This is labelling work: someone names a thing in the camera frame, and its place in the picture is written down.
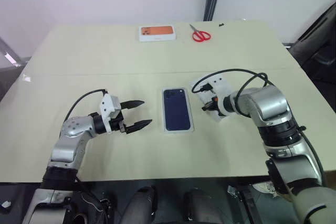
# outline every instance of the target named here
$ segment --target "red scissors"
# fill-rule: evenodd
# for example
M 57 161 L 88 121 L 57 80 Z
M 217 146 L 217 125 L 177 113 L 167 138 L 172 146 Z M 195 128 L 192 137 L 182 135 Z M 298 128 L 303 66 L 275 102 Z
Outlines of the red scissors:
M 193 40 L 196 42 L 203 42 L 205 40 L 211 39 L 211 35 L 205 31 L 199 31 L 192 25 L 190 27 L 194 30 L 193 32 Z

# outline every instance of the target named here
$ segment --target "scissors handle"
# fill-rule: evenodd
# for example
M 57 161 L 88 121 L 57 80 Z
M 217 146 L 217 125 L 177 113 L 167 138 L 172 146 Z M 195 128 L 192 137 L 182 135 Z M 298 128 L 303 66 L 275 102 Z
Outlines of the scissors handle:
M 211 39 L 211 35 L 206 31 L 195 31 L 193 32 L 193 40 L 196 42 L 203 42 L 205 40 Z

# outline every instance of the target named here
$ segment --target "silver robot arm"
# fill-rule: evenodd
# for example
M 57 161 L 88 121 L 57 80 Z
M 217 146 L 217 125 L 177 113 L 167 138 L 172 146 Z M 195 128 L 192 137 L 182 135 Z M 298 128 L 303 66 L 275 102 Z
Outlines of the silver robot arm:
M 64 223 L 67 205 L 70 203 L 77 172 L 82 163 L 88 141 L 98 134 L 120 131 L 132 133 L 147 126 L 152 120 L 143 120 L 126 126 L 122 109 L 135 108 L 143 101 L 119 103 L 117 97 L 108 93 L 100 103 L 100 112 L 89 116 L 77 116 L 64 121 L 58 141 L 40 187 L 35 190 L 23 224 Z
M 335 223 L 336 191 L 322 186 L 318 162 L 292 116 L 285 96 L 275 86 L 244 90 L 235 106 L 237 92 L 215 93 L 203 110 L 220 116 L 233 113 L 251 117 L 270 157 L 266 161 L 277 191 L 289 194 L 302 223 Z

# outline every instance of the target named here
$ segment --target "orange label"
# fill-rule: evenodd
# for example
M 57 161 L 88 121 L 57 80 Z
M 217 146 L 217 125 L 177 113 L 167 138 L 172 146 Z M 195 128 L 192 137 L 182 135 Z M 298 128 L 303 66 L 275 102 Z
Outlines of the orange label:
M 142 27 L 142 35 L 160 35 L 160 34 L 172 34 L 174 33 L 173 27 L 171 26 L 152 26 L 152 27 Z

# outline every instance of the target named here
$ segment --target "scissors blade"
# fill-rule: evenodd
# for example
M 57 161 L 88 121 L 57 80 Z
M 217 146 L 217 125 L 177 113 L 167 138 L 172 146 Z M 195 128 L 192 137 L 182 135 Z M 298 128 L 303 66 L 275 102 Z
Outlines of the scissors blade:
M 194 30 L 194 31 L 198 31 L 195 27 L 193 27 L 191 24 L 189 24 L 190 27 Z

